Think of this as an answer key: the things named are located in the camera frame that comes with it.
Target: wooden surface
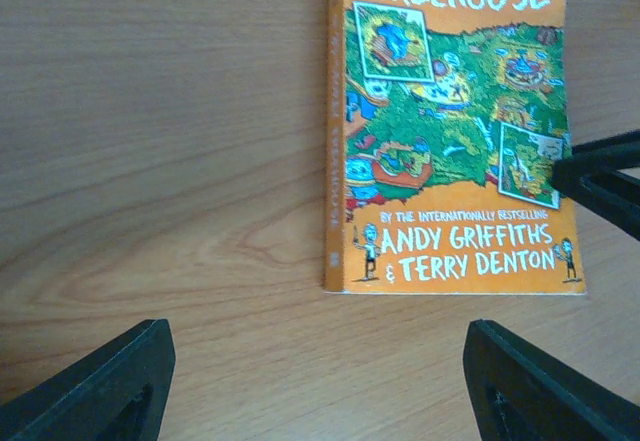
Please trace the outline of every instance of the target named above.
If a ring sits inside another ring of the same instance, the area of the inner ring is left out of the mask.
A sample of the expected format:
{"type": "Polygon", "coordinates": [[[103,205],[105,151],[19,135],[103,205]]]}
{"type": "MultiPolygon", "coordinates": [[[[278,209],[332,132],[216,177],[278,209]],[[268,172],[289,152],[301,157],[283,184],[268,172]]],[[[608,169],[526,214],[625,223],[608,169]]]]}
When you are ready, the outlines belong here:
{"type": "MultiPolygon", "coordinates": [[[[637,128],[640,0],[569,0],[575,142],[637,128]]],[[[492,318],[640,402],[640,245],[580,209],[590,295],[329,296],[325,0],[1,0],[0,398],[144,318],[161,439],[478,439],[492,318]]]]}

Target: black object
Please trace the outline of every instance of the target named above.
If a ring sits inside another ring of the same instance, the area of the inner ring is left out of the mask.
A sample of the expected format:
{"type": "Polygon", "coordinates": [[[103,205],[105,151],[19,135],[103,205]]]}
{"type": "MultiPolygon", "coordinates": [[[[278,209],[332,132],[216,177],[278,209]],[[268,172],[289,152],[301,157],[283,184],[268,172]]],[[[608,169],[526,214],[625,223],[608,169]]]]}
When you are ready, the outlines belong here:
{"type": "Polygon", "coordinates": [[[483,440],[640,440],[640,408],[494,321],[469,325],[464,374],[483,440]]]}
{"type": "Polygon", "coordinates": [[[0,440],[156,440],[174,364],[168,321],[143,321],[1,406],[0,440]]]}
{"type": "Polygon", "coordinates": [[[640,180],[620,172],[638,166],[640,130],[575,146],[551,185],[640,240],[640,180]]]}

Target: orange book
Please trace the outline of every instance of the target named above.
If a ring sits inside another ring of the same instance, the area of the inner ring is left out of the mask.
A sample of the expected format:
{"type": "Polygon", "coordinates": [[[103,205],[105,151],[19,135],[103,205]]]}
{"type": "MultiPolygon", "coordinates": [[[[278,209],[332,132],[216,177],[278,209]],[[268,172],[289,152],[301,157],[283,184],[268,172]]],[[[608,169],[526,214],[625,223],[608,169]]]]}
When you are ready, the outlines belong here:
{"type": "Polygon", "coordinates": [[[329,292],[580,294],[565,0],[329,0],[329,292]]]}

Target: children's book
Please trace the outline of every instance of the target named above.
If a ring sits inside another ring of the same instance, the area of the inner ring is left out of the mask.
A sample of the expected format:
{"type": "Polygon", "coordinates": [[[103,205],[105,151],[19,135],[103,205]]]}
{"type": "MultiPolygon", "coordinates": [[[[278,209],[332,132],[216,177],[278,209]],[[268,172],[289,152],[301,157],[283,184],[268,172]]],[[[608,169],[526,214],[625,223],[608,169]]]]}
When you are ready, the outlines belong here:
{"type": "Polygon", "coordinates": [[[329,0],[330,292],[585,292],[565,0],[329,0]]]}

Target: orange book spine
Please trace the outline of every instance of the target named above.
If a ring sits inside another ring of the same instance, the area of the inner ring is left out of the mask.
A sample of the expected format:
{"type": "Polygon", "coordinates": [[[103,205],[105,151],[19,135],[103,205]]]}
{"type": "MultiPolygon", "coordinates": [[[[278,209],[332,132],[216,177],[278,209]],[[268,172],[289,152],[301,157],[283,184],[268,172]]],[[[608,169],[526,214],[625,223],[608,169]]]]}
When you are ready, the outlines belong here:
{"type": "Polygon", "coordinates": [[[344,286],[344,16],[343,0],[328,0],[327,199],[325,289],[344,286]]]}

